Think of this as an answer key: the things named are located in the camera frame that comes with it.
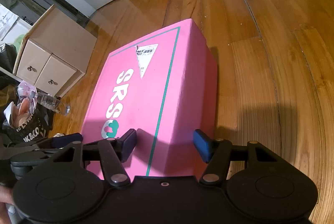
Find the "person's hand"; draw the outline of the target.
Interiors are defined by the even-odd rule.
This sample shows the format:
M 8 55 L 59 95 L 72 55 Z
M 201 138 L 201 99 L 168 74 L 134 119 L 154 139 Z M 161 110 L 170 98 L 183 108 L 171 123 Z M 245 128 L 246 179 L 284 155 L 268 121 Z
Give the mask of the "person's hand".
M 13 204 L 13 190 L 11 188 L 0 186 L 0 202 Z

